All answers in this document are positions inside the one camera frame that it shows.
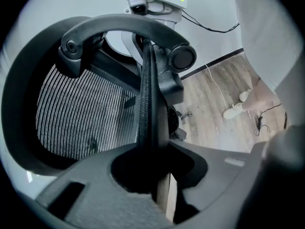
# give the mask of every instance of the wooden floor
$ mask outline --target wooden floor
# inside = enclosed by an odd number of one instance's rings
[[[239,102],[241,92],[252,88],[244,53],[212,66],[210,70],[228,107]],[[182,114],[193,114],[183,120],[181,126],[187,132],[186,142],[221,150],[249,152],[255,143],[269,140],[266,127],[262,128],[259,136],[255,135],[256,119],[262,111],[279,102],[265,105],[256,111],[243,112],[231,122],[222,116],[226,110],[224,101],[207,69],[186,78],[183,85],[184,102],[178,104],[176,109]],[[263,114],[263,124],[269,126],[270,136],[283,129],[284,121],[285,111],[282,106]]]

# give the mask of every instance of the person's leg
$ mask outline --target person's leg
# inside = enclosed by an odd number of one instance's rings
[[[253,90],[249,93],[244,103],[238,103],[230,109],[227,109],[223,116],[225,119],[232,119],[243,111],[254,110],[262,106],[265,102],[277,100],[277,96],[269,87],[259,80]]]

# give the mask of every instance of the white cable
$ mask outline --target white cable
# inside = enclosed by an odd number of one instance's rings
[[[221,90],[220,90],[219,86],[217,85],[217,83],[214,81],[214,79],[213,79],[213,77],[212,77],[212,74],[211,74],[211,71],[210,71],[209,67],[208,67],[207,65],[205,65],[205,67],[209,70],[210,77],[211,77],[212,81],[213,81],[213,82],[215,83],[215,85],[218,87],[218,90],[219,90],[219,92],[220,92],[220,94],[221,94],[221,96],[223,97],[223,100],[224,100],[225,109],[227,110],[228,107],[227,107],[227,104],[225,103],[225,99],[224,99],[223,93],[221,92]],[[231,122],[231,124],[232,124],[232,126],[233,126],[235,132],[239,135],[240,139],[242,139],[242,141],[244,142],[244,145],[246,146],[248,152],[250,153],[250,149],[248,148],[247,143],[244,141],[244,139],[240,136],[240,134],[239,134],[238,131],[236,130],[236,128],[235,128],[235,126],[234,126],[232,120],[230,120],[230,122]]]

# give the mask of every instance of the shoe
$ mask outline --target shoe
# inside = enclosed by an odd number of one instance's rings
[[[243,93],[239,94],[239,100],[242,101],[242,102],[246,101],[250,92],[251,92],[251,90],[248,90],[246,92],[243,92]]]
[[[241,112],[243,112],[243,107],[242,107],[243,103],[238,103],[237,105],[232,105],[232,108],[227,109],[226,111],[224,111],[223,113],[223,117],[226,120],[230,120],[233,119],[235,116],[239,115]]]

